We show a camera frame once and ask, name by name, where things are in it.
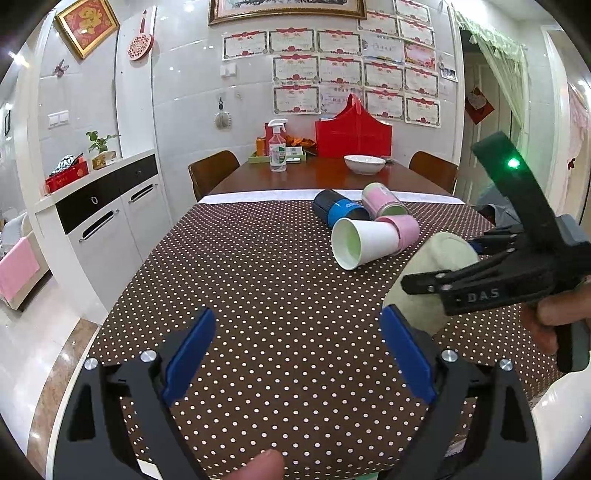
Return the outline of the person's left thumb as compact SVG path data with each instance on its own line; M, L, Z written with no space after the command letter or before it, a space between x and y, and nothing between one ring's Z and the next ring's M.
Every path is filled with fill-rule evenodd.
M263 451L225 480L283 480L283 455L276 450Z

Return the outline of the person's right hand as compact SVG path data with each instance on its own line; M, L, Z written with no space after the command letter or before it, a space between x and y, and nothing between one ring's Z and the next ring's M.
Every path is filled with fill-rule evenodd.
M554 328L585 320L590 325L591 286L587 281L572 291L540 300L536 307L524 304L521 322L531 333L533 341L547 355L554 355L559 346Z

